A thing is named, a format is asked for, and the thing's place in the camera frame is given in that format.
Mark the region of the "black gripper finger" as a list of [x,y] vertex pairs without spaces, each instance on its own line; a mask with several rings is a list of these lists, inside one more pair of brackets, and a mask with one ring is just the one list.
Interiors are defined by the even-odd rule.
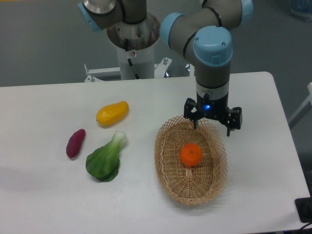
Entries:
[[221,124],[227,128],[227,136],[234,130],[240,130],[242,126],[242,108],[227,108],[221,119]]
[[205,113],[202,112],[195,100],[187,98],[184,104],[184,114],[185,119],[189,119],[193,123],[194,129],[198,128],[198,121],[205,117]]

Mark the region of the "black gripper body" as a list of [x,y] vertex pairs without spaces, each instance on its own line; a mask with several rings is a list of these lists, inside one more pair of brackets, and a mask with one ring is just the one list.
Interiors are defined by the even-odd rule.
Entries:
[[210,100],[207,104],[204,99],[196,95],[197,98],[197,121],[202,118],[219,121],[222,125],[229,125],[229,108],[228,108],[228,94],[223,98],[217,100]]

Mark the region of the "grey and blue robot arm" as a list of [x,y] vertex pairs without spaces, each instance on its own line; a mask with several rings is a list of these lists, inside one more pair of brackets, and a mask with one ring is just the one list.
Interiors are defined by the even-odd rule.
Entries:
[[93,31],[106,30],[123,80],[155,77],[154,46],[161,39],[195,69],[196,99],[186,100],[184,117],[194,127],[207,118],[228,132],[241,128],[242,109],[228,107],[230,30],[252,17],[252,1],[204,0],[193,16],[171,13],[162,22],[148,13],[144,0],[82,0],[78,8]]

